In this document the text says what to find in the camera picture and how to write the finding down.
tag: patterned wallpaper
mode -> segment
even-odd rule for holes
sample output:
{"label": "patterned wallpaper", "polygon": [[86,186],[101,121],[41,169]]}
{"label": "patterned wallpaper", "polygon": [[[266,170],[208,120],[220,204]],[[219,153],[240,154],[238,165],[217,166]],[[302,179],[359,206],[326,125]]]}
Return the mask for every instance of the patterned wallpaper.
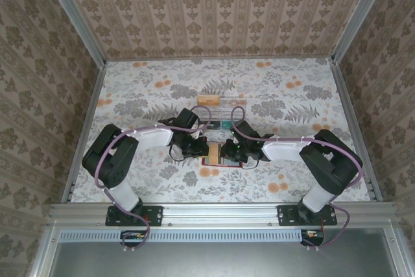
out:
{"label": "patterned wallpaper", "polygon": [[358,0],[75,0],[109,59],[329,55]]}
{"label": "patterned wallpaper", "polygon": [[415,0],[376,0],[340,66],[415,256]]}
{"label": "patterned wallpaper", "polygon": [[1,276],[28,272],[96,75],[58,0],[0,0]]}

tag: wooden block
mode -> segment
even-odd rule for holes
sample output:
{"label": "wooden block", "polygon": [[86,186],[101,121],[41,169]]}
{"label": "wooden block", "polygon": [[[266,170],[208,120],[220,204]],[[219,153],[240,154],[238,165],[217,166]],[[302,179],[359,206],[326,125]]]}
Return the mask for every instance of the wooden block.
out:
{"label": "wooden block", "polygon": [[197,96],[197,105],[218,106],[219,95],[217,94],[199,94]]}
{"label": "wooden block", "polygon": [[218,143],[211,143],[209,145],[209,164],[218,165],[219,164],[219,147]]}

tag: metal strip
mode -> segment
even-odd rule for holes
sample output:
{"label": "metal strip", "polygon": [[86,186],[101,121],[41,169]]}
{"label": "metal strip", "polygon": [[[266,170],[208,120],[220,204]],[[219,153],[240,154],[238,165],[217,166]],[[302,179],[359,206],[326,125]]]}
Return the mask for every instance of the metal strip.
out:
{"label": "metal strip", "polygon": [[97,64],[98,68],[100,70],[104,69],[104,66],[105,66],[104,53],[101,51],[91,29],[89,29],[88,24],[83,18],[75,2],[73,0],[59,0],[59,3],[64,8],[66,14],[68,15],[73,26],[77,30],[79,36],[84,42],[86,48],[88,49],[90,55],[92,56],[93,60]]}
{"label": "metal strip", "polygon": [[71,168],[69,170],[69,175],[66,181],[65,190],[64,194],[62,195],[61,202],[67,202],[69,200],[69,196],[72,192],[72,187],[75,186],[75,181],[77,180],[80,165],[82,163],[82,157],[84,155],[85,146],[88,141],[89,130],[91,129],[93,121],[93,115],[97,107],[102,85],[104,84],[105,72],[105,68],[98,72],[98,77],[95,81],[95,86],[92,92],[91,100],[89,102],[88,111],[86,112],[84,125],[82,126],[82,131],[80,133],[77,149],[75,150],[75,154],[73,156]]}
{"label": "metal strip", "polygon": [[135,61],[183,61],[183,60],[257,60],[257,59],[267,59],[273,60],[278,58],[299,58],[301,60],[305,60],[306,58],[324,58],[330,59],[330,55],[320,54],[320,55],[238,55],[238,56],[226,56],[226,55],[218,55],[218,56],[177,56],[177,57],[170,57],[170,58],[109,58],[107,62],[135,62]]}
{"label": "metal strip", "polygon": [[362,132],[359,128],[359,124],[357,122],[355,111],[353,110],[353,105],[351,103],[348,89],[346,87],[346,83],[344,82],[343,74],[340,70],[340,66],[338,64],[332,64],[331,70],[333,72],[333,77],[336,82],[338,96],[340,97],[340,101],[343,105],[344,115],[346,116],[346,120],[349,124],[353,144],[356,148],[357,154],[359,155],[359,157],[361,157],[363,161],[363,170],[366,174],[366,178],[370,179],[370,183],[373,187],[373,192],[375,193],[376,200],[382,201],[383,197],[381,189],[379,188],[379,184],[377,183],[375,171],[373,170],[368,150],[366,149],[366,145],[364,144]]}
{"label": "metal strip", "polygon": [[[120,243],[122,230],[62,230],[59,243]],[[153,228],[149,243],[271,243],[302,241],[301,230],[164,230]]]}
{"label": "metal strip", "polygon": [[415,276],[415,266],[402,229],[390,225],[384,229],[386,242],[399,277]]}
{"label": "metal strip", "polygon": [[[259,230],[280,228],[277,206],[288,202],[269,204],[157,204],[163,206],[161,228],[166,230]],[[384,228],[397,222],[391,202],[338,202],[351,215],[349,228]],[[50,210],[48,227],[61,229],[108,229],[105,226],[109,203],[54,204]],[[337,226],[346,221],[337,213]],[[310,226],[284,226],[283,229],[304,229]],[[125,230],[142,230],[143,227],[119,227]]]}
{"label": "metal strip", "polygon": [[334,61],[340,63],[374,2],[375,0],[359,0],[333,51]]}
{"label": "metal strip", "polygon": [[40,246],[34,260],[30,277],[49,276],[53,259],[58,248],[58,235],[60,230],[57,228],[46,229],[40,241]]}

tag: table surface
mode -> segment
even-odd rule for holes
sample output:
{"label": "table surface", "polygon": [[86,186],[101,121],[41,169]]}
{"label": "table surface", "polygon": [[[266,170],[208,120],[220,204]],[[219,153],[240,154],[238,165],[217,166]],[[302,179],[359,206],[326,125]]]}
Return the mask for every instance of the table surface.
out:
{"label": "table surface", "polygon": [[[154,125],[196,104],[198,92],[247,100],[246,120],[261,135],[309,136],[330,129],[353,148],[328,59],[227,59],[108,62],[86,150],[108,123],[120,128]],[[225,141],[229,131],[210,130]],[[168,147],[136,153],[127,179],[144,202],[297,202],[315,183],[302,162],[260,162],[243,170],[175,162]],[[339,201],[367,201],[363,181]],[[72,202],[106,202],[81,168]]]}

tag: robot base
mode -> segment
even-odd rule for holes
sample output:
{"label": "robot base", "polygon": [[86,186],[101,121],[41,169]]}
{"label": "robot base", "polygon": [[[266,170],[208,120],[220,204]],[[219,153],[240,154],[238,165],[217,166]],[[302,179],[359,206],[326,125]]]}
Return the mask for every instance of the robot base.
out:
{"label": "robot base", "polygon": [[337,218],[335,210],[328,204],[318,213],[319,217],[315,217],[308,223],[305,223],[298,213],[297,204],[289,204],[284,206],[277,206],[278,211],[278,222],[280,226],[298,226],[298,225],[309,225],[309,226],[321,226],[322,221],[324,226],[337,225]]}
{"label": "robot base", "polygon": [[[150,226],[161,226],[161,221],[163,220],[162,206],[143,206],[139,214],[148,221]],[[110,206],[106,213],[105,225],[144,226],[144,223],[135,217],[124,214],[117,207]]]}

